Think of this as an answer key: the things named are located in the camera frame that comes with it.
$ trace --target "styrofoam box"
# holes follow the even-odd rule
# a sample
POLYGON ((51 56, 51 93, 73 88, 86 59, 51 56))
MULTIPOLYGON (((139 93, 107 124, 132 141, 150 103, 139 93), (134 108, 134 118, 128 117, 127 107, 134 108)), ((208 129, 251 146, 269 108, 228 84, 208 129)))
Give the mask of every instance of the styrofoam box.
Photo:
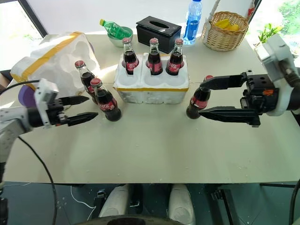
POLYGON ((113 87, 124 102, 147 104, 179 104, 182 102, 189 86, 187 58, 183 56, 184 66, 177 76, 166 72, 169 55, 162 56, 163 72, 151 75, 146 66, 148 53, 137 55, 139 65, 134 68, 133 75, 128 75, 123 67, 123 54, 116 70, 113 87))
POLYGON ((11 69, 11 73, 21 77, 28 67, 40 59, 44 62, 31 70, 33 72, 28 75, 28 79, 45 78, 56 83, 60 90, 58 98, 77 95, 84 90, 79 72, 74 66, 77 60, 83 60, 87 68, 96 76, 100 74, 100 67, 90 43, 85 34, 80 32, 65 33, 45 41, 37 46, 30 56, 17 62, 11 69), (44 60, 45 55, 57 48, 59 51, 55 51, 55 54, 44 60))

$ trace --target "bottle label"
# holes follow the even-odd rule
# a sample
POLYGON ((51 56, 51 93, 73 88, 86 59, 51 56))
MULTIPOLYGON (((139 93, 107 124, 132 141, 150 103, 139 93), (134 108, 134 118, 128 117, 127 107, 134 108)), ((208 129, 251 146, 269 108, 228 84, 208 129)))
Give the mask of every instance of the bottle label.
POLYGON ((188 21, 184 37, 187 37, 188 40, 194 40, 196 38, 198 26, 199 22, 197 20, 188 21))
POLYGON ((153 66, 152 63, 147 62, 147 67, 150 69, 151 72, 156 73, 156 72, 161 71, 162 63, 159 62, 159 63, 154 64, 154 66, 153 66))
POLYGON ((99 106, 102 111, 111 111, 114 108, 116 108, 118 105, 117 105, 117 101, 114 98, 112 98, 112 100, 109 103, 99 104, 99 106))
POLYGON ((115 23, 113 23, 112 27, 109 30, 109 34, 112 35, 113 37, 115 37, 117 34, 116 33, 117 29, 118 29, 118 26, 115 23))
POLYGON ((94 93, 94 89, 93 89, 92 86, 89 86, 89 87, 88 87, 88 93, 94 93))
POLYGON ((181 68, 181 64, 168 63, 168 70, 172 73, 177 73, 181 68))
POLYGON ((207 101, 199 101, 194 96, 191 98, 191 104, 198 109, 204 109, 207 106, 207 101))
POLYGON ((128 71, 132 72, 133 69, 137 67, 137 65, 139 65, 138 60, 136 60, 135 62, 127 62, 127 63, 126 63, 126 69, 127 69, 128 71))

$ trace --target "white wall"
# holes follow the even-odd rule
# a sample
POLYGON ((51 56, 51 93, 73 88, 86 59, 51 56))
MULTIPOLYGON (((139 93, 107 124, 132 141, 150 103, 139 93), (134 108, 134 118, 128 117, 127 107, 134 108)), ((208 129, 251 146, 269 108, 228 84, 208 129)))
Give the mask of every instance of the white wall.
MULTIPOLYGON (((99 19, 115 21, 121 26, 136 27, 136 22, 151 15, 165 21, 185 22, 191 0, 28 0, 49 34, 66 31, 104 31, 99 19)), ((202 0, 201 33, 214 0, 202 0)), ((221 0, 217 11, 231 11, 245 16, 251 0, 221 0)))

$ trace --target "cola drink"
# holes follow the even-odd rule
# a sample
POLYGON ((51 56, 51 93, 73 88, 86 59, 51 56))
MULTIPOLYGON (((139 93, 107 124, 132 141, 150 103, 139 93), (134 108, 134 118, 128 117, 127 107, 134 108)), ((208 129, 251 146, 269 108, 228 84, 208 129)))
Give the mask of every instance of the cola drink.
MULTIPOLYGON (((208 75, 204 81, 211 79, 213 76, 208 75)), ((207 102, 210 98, 210 89, 199 87, 192 96, 189 106, 187 107, 187 116, 191 119, 197 119, 200 117, 199 110, 204 109, 207 106, 207 102)))
POLYGON ((179 73, 179 69, 182 67, 182 46, 183 40, 178 38, 175 40, 175 46, 170 59, 167 63, 167 68, 165 69, 169 75, 176 76, 179 73))
POLYGON ((133 75, 133 70, 139 65, 139 60, 131 47, 131 40, 128 37, 123 38, 124 45, 124 67, 129 75, 133 75))
POLYGON ((92 97, 93 102, 95 104, 97 104, 94 89, 92 88, 92 86, 90 84, 90 81, 93 78, 96 78, 95 75, 91 71, 89 71, 89 69, 86 67, 84 61, 82 61, 82 60, 76 61, 75 67, 79 71, 80 79, 84 86, 85 91, 92 97))
POLYGON ((150 51, 146 66, 150 69, 151 75, 159 75, 163 72, 163 66, 158 51, 158 39, 150 39, 150 51))
POLYGON ((118 108, 117 101, 114 99, 111 92, 102 84, 101 80, 94 78, 90 81, 91 86, 95 91, 95 96, 99 108, 105 113, 105 117, 109 121, 118 121, 121 116, 121 110, 118 108))

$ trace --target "red bottle cap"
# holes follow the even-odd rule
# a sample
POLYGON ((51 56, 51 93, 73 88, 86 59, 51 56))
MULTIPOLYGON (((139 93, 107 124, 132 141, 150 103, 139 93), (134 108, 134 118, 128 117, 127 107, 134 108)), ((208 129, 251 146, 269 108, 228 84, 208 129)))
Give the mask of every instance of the red bottle cap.
POLYGON ((157 38, 151 38, 150 39, 150 44, 157 44, 158 43, 158 39, 157 38))
POLYGON ((125 38, 123 38, 122 42, 123 42, 123 44, 129 44, 131 42, 131 40, 130 40, 130 38, 125 37, 125 38))
POLYGON ((98 84, 102 84, 101 80, 99 78, 93 78, 91 81, 90 81, 90 84, 92 86, 94 85, 98 85, 98 84))
POLYGON ((177 39, 175 40, 175 43, 178 44, 178 45, 181 45, 181 44, 183 44, 183 40, 180 39, 180 38, 177 38, 177 39))
POLYGON ((84 61, 82 61, 82 60, 78 60, 78 61, 75 62, 75 67, 76 67, 76 68, 81 68, 81 67, 83 67, 84 65, 85 65, 85 63, 84 63, 84 61))
POLYGON ((204 80, 206 81, 206 80, 211 79, 211 78, 213 78, 212 75, 207 75, 204 80))

